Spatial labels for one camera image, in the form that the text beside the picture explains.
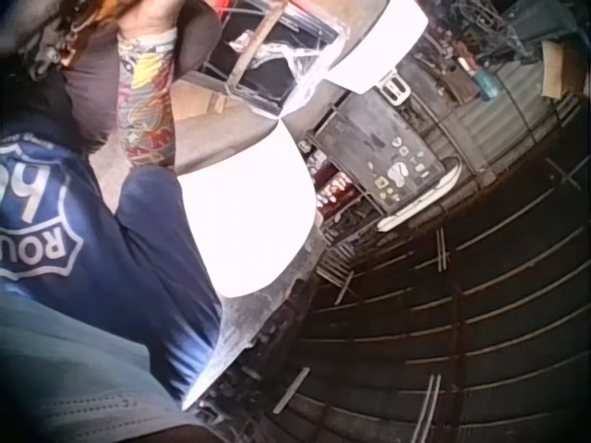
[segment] workshop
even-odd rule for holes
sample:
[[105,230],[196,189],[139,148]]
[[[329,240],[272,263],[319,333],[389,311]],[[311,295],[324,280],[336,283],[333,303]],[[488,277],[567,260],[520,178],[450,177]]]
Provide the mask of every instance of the workshop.
[[591,441],[586,0],[2,1],[10,441]]

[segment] tattooed arm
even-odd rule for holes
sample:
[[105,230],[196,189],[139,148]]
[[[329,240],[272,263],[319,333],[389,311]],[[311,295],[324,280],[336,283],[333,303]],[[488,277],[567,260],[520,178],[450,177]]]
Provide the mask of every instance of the tattooed arm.
[[175,167],[170,100],[176,28],[127,40],[119,37],[119,142],[134,166]]

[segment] plastic wrap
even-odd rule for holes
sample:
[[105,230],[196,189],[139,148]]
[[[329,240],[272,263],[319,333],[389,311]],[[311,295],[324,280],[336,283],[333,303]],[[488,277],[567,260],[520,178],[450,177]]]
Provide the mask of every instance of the plastic wrap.
[[[299,0],[297,6],[290,4],[287,10],[290,8],[305,11],[306,14],[321,20],[337,33],[337,37],[322,49],[295,48],[285,42],[269,42],[260,46],[248,69],[255,69],[271,60],[283,58],[296,82],[294,90],[283,104],[280,115],[271,115],[256,106],[251,106],[254,112],[272,119],[282,118],[309,102],[319,83],[326,77],[334,61],[341,55],[350,35],[346,26],[308,0]],[[234,51],[241,54],[247,47],[252,34],[252,30],[247,30],[228,44]]]

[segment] corrugated metal wall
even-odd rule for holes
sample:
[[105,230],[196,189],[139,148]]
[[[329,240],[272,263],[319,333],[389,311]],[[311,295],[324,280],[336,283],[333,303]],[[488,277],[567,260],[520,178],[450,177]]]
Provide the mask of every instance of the corrugated metal wall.
[[[491,158],[523,131],[506,120],[502,142],[487,125],[473,134]],[[428,441],[542,442],[568,427],[589,394],[588,162],[583,113],[551,150],[438,226],[445,271],[430,231],[376,250],[341,305],[338,289],[322,289],[285,371],[311,373],[267,417],[269,433],[287,443],[410,442],[431,374],[442,382]]]

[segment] blue t-shirt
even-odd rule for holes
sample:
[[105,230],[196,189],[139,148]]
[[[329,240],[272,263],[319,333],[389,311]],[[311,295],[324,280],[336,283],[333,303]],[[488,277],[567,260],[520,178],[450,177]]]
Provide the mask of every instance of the blue t-shirt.
[[175,175],[133,169],[114,215],[87,163],[31,134],[0,140],[1,289],[144,344],[178,401],[219,335]]

